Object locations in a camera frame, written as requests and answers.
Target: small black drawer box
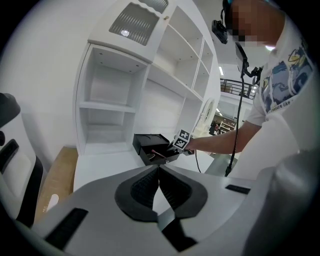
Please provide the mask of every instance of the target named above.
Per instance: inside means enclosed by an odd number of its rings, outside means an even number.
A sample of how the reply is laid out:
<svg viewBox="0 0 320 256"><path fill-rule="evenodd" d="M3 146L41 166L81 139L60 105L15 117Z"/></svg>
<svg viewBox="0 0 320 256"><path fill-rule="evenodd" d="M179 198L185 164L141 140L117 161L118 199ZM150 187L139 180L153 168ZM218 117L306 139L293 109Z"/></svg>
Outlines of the small black drawer box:
<svg viewBox="0 0 320 256"><path fill-rule="evenodd" d="M146 166L165 165L179 157L178 152L166 151L170 141L161 134L135 134L132 144ZM152 150L163 155L165 158L152 153ZM149 159L148 154L154 154L155 156Z"/></svg>

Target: ceiling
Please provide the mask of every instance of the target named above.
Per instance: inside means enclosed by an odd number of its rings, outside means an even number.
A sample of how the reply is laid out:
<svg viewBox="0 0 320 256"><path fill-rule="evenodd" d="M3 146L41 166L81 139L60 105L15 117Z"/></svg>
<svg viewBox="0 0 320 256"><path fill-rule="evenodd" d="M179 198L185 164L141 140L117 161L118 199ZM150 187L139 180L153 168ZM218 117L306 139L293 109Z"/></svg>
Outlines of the ceiling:
<svg viewBox="0 0 320 256"><path fill-rule="evenodd" d="M206 25L213 39L214 48L219 64L237 64L235 42L231 35L228 36L228 43L223 44L211 31L213 20L220 20L222 0L193 0L202 14ZM264 46L243 46L248 57L250 67L261 67L267 62L269 51Z"/></svg>

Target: graphic print shirt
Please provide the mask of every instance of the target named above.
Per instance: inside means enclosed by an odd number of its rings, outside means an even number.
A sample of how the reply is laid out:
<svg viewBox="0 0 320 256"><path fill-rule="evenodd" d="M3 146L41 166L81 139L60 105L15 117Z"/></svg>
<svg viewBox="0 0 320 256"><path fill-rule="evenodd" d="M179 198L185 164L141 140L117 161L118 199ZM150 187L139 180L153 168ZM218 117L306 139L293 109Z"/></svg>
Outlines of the graphic print shirt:
<svg viewBox="0 0 320 256"><path fill-rule="evenodd" d="M276 47L263 66L260 86L247 118L248 122L262 127L243 149L229 177L255 180L260 170L273 167L299 151L297 140L282 115L309 86L314 71L307 44L286 16Z"/></svg>

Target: person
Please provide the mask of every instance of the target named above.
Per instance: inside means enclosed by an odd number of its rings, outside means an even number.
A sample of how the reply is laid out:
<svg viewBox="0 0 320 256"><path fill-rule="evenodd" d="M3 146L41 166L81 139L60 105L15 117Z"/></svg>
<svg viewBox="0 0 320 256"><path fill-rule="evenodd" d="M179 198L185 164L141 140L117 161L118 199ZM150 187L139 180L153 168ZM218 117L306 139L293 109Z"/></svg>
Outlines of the person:
<svg viewBox="0 0 320 256"><path fill-rule="evenodd" d="M236 153L241 155L228 175L255 180L262 169L319 145L319 73L308 45L284 12L263 0L226 2L225 23L233 36L275 47L263 66L251 112L238 130ZM234 130L196 138L186 148L232 154L235 136Z"/></svg>

